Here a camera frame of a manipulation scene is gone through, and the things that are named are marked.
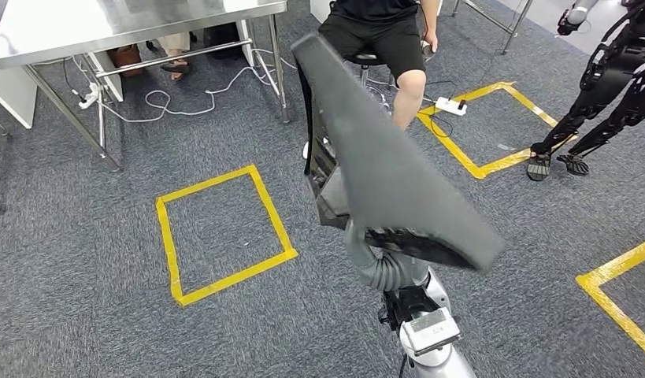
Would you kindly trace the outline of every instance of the foot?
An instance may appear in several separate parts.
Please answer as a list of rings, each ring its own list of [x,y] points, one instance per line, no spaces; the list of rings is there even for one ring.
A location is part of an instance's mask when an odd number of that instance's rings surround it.
[[[556,160],[563,161],[568,173],[575,176],[587,176],[589,174],[589,165],[582,161],[580,155],[560,155],[556,157]]]
[[[171,72],[172,80],[174,81],[180,80],[184,75],[187,75],[191,71],[190,63],[184,59],[177,59],[171,63],[164,63],[160,68],[166,72]]]
[[[146,41],[146,48],[153,52],[158,51],[158,48],[155,47],[155,45],[153,44],[153,41]]]
[[[551,154],[536,154],[531,152],[531,157],[526,165],[526,176],[533,181],[545,180],[550,175]]]

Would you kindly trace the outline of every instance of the black shorts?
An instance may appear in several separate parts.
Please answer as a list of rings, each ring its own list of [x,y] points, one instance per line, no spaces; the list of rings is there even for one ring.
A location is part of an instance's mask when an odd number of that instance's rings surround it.
[[[354,20],[332,11],[319,30],[343,59],[370,50],[396,79],[413,69],[425,71],[415,16],[386,24]]]

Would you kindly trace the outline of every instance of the floor marking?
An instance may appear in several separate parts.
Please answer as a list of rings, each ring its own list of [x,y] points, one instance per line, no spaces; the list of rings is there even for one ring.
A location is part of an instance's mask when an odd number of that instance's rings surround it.
[[[577,283],[645,351],[645,333],[600,288],[610,280],[645,262],[645,243],[593,271],[577,276]]]
[[[527,109],[531,110],[536,116],[540,117],[542,120],[544,120],[547,124],[549,124],[552,128],[556,126],[557,121],[547,115],[545,112],[543,112],[542,109],[540,109],[536,104],[531,102],[526,96],[524,96],[522,93],[517,91],[516,89],[513,88],[514,82],[512,83],[506,83],[506,82],[498,82],[494,83],[492,85],[487,85],[486,87],[482,87],[480,89],[476,89],[475,91],[471,91],[466,94],[461,94],[453,100],[456,102],[460,102],[461,100],[466,100],[467,102],[472,101],[474,99],[489,95],[493,91],[498,91],[498,90],[504,90],[511,94],[517,101],[519,101],[520,104],[525,106]],[[423,109],[419,112],[417,115],[417,118],[419,118],[424,126],[429,129],[429,131],[438,138],[438,140],[450,151],[450,153],[459,160],[459,162],[470,172],[473,177],[475,177],[478,180],[481,180],[487,175],[500,171],[501,169],[506,169],[508,167],[511,167],[515,164],[519,164],[525,160],[528,159],[529,156],[531,156],[531,150],[530,148],[525,148],[519,152],[516,152],[514,154],[511,154],[510,156],[504,157],[502,159],[498,159],[497,161],[493,161],[491,163],[488,163],[486,165],[483,165],[481,167],[478,167],[473,160],[471,160],[459,146],[457,146],[456,143],[452,141],[451,138],[446,138],[446,137],[441,137],[440,135],[445,135],[445,132],[438,127],[438,125],[433,121],[431,116],[433,114],[436,114],[440,112],[441,109],[437,109],[434,106],[430,106],[426,109]]]
[[[178,264],[176,262],[176,247],[174,246],[174,241],[172,237],[172,230],[169,225],[169,218],[167,217],[167,208],[165,206],[166,202],[171,202],[175,199],[181,198],[186,195],[201,191],[207,187],[212,187],[213,185],[218,185],[225,181],[235,179],[236,177],[243,175],[250,175],[250,178],[253,180],[255,187],[257,188],[258,194],[260,196],[261,202],[266,208],[267,213],[269,214],[269,219],[273,225],[276,235],[280,244],[283,246],[284,252],[273,256],[267,260],[264,260],[260,263],[257,263],[251,267],[248,267],[240,272],[234,273],[230,276],[227,276],[221,280],[218,280],[208,286],[202,287],[192,291],[189,294],[183,293],[183,288],[180,284],[180,274],[178,269]],[[285,227],[280,221],[278,212],[271,202],[269,193],[266,191],[264,182],[261,180],[259,172],[254,165],[248,165],[245,168],[237,169],[234,172],[226,173],[222,176],[214,177],[212,179],[202,181],[201,183],[196,183],[190,187],[185,187],[178,191],[174,191],[167,195],[158,197],[155,200],[155,209],[158,212],[158,219],[160,221],[161,231],[162,231],[162,241],[165,245],[165,253],[167,256],[167,265],[169,266],[169,284],[171,287],[172,297],[179,303],[181,306],[187,306],[191,303],[197,302],[198,300],[205,298],[213,293],[217,293],[220,290],[226,289],[231,285],[237,284],[243,280],[246,280],[252,276],[264,272],[265,270],[271,269],[278,264],[282,264],[287,260],[297,257],[297,251],[292,247],[290,243],[290,238],[285,232]]]

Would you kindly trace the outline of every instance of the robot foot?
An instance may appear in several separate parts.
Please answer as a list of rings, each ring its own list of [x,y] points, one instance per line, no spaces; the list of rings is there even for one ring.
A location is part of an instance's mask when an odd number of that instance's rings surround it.
[[[531,157],[526,165],[526,176],[533,181],[545,180],[550,175],[551,154],[536,154],[531,152]]]
[[[575,176],[586,176],[589,174],[589,165],[583,162],[582,157],[579,155],[561,155],[556,160],[563,161],[568,172]]]

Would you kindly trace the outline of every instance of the hand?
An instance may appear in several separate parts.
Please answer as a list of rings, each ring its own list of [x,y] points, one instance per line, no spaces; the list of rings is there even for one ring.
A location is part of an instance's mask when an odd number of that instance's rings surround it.
[[[429,31],[424,35],[424,41],[431,45],[431,50],[436,52],[438,50],[438,37],[435,31]]]

